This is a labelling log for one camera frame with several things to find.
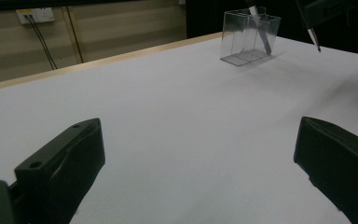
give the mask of white tabletop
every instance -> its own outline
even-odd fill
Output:
[[[237,67],[219,50],[213,39],[0,89],[0,179],[100,118],[106,165],[72,223],[350,223],[293,155],[303,116],[358,135],[358,54],[278,37],[272,57]]]

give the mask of wall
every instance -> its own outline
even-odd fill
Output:
[[[54,22],[38,25],[59,68],[186,38],[186,11],[177,0],[55,7],[53,13]],[[32,26],[21,25],[15,11],[0,12],[0,81],[49,70]]]

